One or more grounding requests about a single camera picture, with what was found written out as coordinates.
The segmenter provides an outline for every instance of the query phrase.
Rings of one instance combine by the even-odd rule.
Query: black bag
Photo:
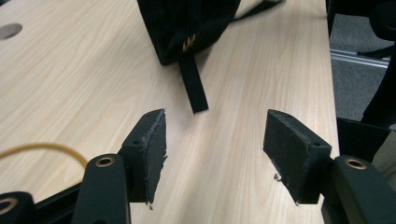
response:
[[[193,113],[208,109],[194,54],[215,43],[229,23],[280,2],[262,1],[235,18],[240,0],[137,0],[160,63],[179,64]]]

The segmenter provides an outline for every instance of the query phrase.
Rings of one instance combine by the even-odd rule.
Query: bag strap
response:
[[[199,77],[198,68],[195,62],[195,56],[192,50],[189,50],[193,46],[195,40],[195,33],[199,30],[206,30],[215,28],[218,26],[228,25],[231,22],[241,21],[245,18],[254,16],[263,12],[271,7],[278,5],[283,0],[273,1],[261,1],[257,6],[248,10],[245,14],[238,18],[221,18],[214,21],[209,21],[203,25],[201,24],[201,0],[190,0],[189,3],[189,37],[186,42],[183,43],[183,53],[178,60],[178,66],[180,69],[181,76],[183,78],[184,86],[189,96],[192,112],[202,112],[207,110],[208,104],[205,96],[204,86],[202,85],[201,78]]]

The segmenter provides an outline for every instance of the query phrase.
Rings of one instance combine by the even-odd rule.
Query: wooden table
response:
[[[243,0],[241,13],[254,4]],[[193,115],[177,65],[162,67],[133,0],[12,0],[0,27],[0,150],[52,142],[87,160],[117,152],[140,117],[165,108],[167,155],[151,211],[133,223],[320,223],[295,206],[262,151],[268,109],[292,114],[338,151],[324,1],[285,5],[226,30],[197,56],[209,111]],[[39,202],[83,169],[39,149],[0,161],[0,192]]]

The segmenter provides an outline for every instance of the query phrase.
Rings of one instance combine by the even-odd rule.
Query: circular grommet hole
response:
[[[0,200],[0,215],[11,211],[17,203],[18,200],[16,198],[5,198]]]
[[[103,157],[96,161],[96,166],[98,167],[107,167],[114,163],[114,158],[112,157]]]
[[[11,23],[0,27],[0,40],[9,39],[17,35],[22,30],[22,25],[19,23]]]
[[[353,160],[353,159],[347,159],[346,160],[346,165],[358,169],[358,170],[365,170],[367,166],[362,163],[361,161]]]

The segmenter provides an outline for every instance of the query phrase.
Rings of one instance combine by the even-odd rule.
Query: yellow cable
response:
[[[70,156],[72,156],[74,159],[76,159],[84,169],[87,167],[87,161],[79,154],[77,151],[75,151],[73,148],[62,146],[59,144],[54,144],[54,143],[33,143],[33,144],[26,144],[26,145],[21,145],[17,147],[12,147],[9,148],[5,151],[0,152],[0,159],[3,159],[6,156],[26,151],[26,150],[31,150],[31,149],[38,149],[38,148],[47,148],[47,149],[54,149],[54,150],[59,150],[62,151]]]

